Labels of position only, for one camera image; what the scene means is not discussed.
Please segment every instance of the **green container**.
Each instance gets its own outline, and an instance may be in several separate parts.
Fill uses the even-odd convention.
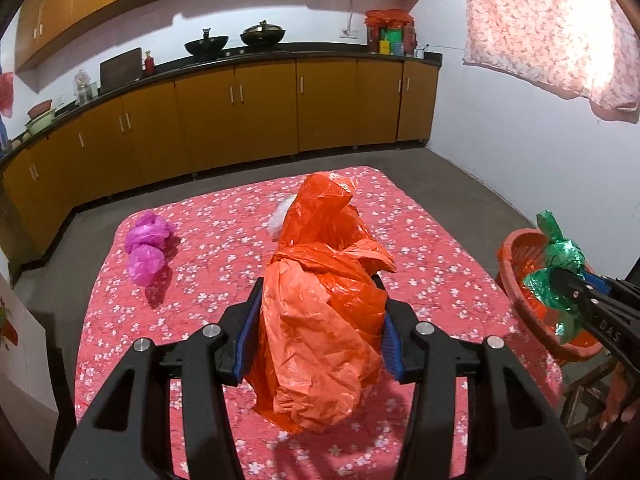
[[[389,43],[402,43],[402,29],[401,28],[388,28],[385,31],[385,40]]]

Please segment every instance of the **red plastic basket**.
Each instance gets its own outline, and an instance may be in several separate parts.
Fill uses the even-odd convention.
[[[545,235],[537,229],[519,229],[507,236],[498,249],[496,282],[513,301],[517,313],[533,335],[553,357],[564,361],[586,361],[602,349],[597,339],[582,330],[571,342],[560,344],[554,334],[558,311],[540,303],[522,285],[527,274],[544,267],[546,244]]]

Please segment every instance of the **bowl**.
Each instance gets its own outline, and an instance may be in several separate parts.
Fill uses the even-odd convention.
[[[49,126],[53,122],[53,118],[56,115],[55,110],[49,110],[44,112],[42,115],[36,117],[35,119],[29,121],[27,123],[27,130],[31,132],[31,134],[37,134],[38,132],[44,130],[47,126]]]
[[[198,58],[214,57],[229,41],[228,36],[215,36],[213,38],[201,38],[200,40],[185,43],[184,47],[192,56]]]
[[[246,46],[273,46],[284,38],[285,30],[254,30],[240,34],[240,39]]]
[[[34,120],[35,118],[42,115],[44,112],[48,112],[51,109],[52,102],[53,101],[51,99],[47,99],[46,101],[43,101],[35,105],[31,110],[27,112],[27,115],[31,120]]]

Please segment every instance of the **pink floral tablecloth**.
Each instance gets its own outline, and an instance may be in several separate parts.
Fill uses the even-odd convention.
[[[393,255],[395,274],[382,279],[389,294],[411,304],[418,318],[449,335],[480,342],[499,335],[552,405],[561,372],[519,322],[494,280],[424,209],[373,168],[337,171],[355,178],[353,198],[374,236]],[[213,192],[155,209],[177,226],[177,246],[158,286],[140,288],[127,277],[124,238],[140,213],[118,228],[91,294],[78,351],[76,416],[82,417],[113,367],[139,337],[156,344],[186,339],[244,301],[274,250],[267,222],[279,201],[297,191],[305,175]],[[466,383],[458,381],[452,475],[464,470]],[[413,386],[386,372],[365,405],[324,433],[287,434],[252,412],[245,382],[226,388],[236,449],[247,478],[308,480],[391,479],[402,445]],[[174,469],[188,476],[182,435],[180,383],[172,382],[170,420]]]

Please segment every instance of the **concrete floor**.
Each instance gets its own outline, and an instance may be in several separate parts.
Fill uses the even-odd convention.
[[[147,190],[96,206],[73,218],[44,267],[24,272],[15,284],[18,297],[43,324],[50,341],[62,349],[71,394],[78,344],[92,286],[116,228],[127,216],[211,191],[349,166],[372,166],[383,171],[442,224],[492,276],[497,272],[495,251],[504,237],[513,230],[530,227],[529,221],[500,197],[422,147],[342,152],[314,158],[306,156],[293,162],[244,165],[226,173]]]

